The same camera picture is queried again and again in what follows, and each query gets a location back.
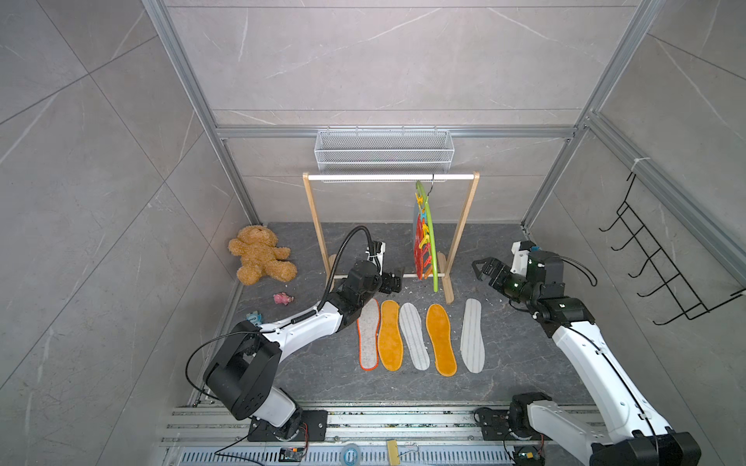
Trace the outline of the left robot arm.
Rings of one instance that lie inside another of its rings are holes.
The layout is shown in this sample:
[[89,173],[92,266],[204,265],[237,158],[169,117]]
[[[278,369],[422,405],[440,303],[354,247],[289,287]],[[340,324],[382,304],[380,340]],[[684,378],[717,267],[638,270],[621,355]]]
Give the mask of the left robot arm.
[[385,244],[375,241],[366,226],[354,227],[338,252],[343,254],[359,232],[365,235],[367,258],[357,261],[337,287],[329,278],[317,304],[260,326],[244,320],[217,338],[221,347],[203,380],[207,395],[223,403],[237,421],[253,417],[280,428],[299,419],[301,409],[295,400],[274,386],[280,363],[355,323],[375,294],[401,291],[401,276],[383,270]]

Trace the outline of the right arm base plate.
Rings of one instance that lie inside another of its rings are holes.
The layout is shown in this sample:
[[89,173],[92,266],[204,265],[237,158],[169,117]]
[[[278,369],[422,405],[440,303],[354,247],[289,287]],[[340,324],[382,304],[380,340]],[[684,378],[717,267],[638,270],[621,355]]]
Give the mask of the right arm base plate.
[[519,412],[515,407],[496,410],[488,407],[477,408],[473,417],[484,441],[521,440],[524,438]]

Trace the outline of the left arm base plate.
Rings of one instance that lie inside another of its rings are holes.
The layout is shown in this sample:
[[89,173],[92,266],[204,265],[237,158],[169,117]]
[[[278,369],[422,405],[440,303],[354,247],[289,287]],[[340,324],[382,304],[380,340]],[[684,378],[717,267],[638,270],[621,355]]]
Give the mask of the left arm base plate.
[[252,419],[249,442],[296,441],[322,442],[328,429],[328,411],[298,409],[281,427]]

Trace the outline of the green clip hanger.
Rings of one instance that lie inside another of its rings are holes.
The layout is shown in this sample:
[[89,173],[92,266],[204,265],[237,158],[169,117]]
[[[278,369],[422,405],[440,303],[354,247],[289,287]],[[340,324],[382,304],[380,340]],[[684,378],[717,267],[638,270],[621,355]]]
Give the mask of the green clip hanger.
[[415,198],[416,198],[416,205],[415,205],[415,221],[414,221],[414,239],[415,239],[415,224],[420,215],[425,215],[427,217],[427,224],[429,225],[429,229],[431,230],[431,243],[432,243],[432,258],[433,258],[433,265],[434,265],[434,272],[433,275],[429,278],[432,279],[432,289],[434,292],[439,291],[439,267],[438,267],[438,259],[437,259],[437,250],[435,245],[435,235],[434,235],[434,226],[433,226],[433,220],[431,215],[431,207],[429,207],[429,192],[425,189],[425,186],[423,185],[422,181],[417,181],[415,184]]

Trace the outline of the orange fuzzy insole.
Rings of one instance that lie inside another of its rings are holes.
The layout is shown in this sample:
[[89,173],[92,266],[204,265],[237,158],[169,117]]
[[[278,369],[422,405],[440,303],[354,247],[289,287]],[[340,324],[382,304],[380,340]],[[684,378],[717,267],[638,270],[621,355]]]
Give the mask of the orange fuzzy insole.
[[427,333],[435,356],[437,372],[444,377],[452,377],[458,370],[456,357],[451,342],[451,323],[445,308],[433,304],[425,317]]

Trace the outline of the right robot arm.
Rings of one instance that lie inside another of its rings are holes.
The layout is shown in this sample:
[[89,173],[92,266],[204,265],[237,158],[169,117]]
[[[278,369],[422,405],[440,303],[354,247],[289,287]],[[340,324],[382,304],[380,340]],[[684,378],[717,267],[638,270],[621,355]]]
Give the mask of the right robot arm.
[[565,293],[563,267],[574,265],[532,241],[516,242],[512,264],[477,259],[472,269],[511,302],[524,305],[563,352],[592,396],[606,429],[599,431],[542,392],[518,394],[506,416],[509,435],[543,435],[585,465],[696,465],[702,453],[689,432],[677,432],[644,397],[606,345],[591,312]]

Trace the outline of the white striped insole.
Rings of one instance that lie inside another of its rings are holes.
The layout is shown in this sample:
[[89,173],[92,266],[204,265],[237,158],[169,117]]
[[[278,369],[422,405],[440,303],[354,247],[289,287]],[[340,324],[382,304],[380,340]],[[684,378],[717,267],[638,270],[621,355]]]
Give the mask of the white striped insole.
[[468,298],[464,307],[464,319],[462,320],[460,354],[466,369],[473,374],[481,373],[486,361],[481,318],[481,303],[477,299]]
[[425,347],[422,319],[412,303],[404,303],[400,307],[398,324],[414,367],[419,371],[429,369],[431,359]]

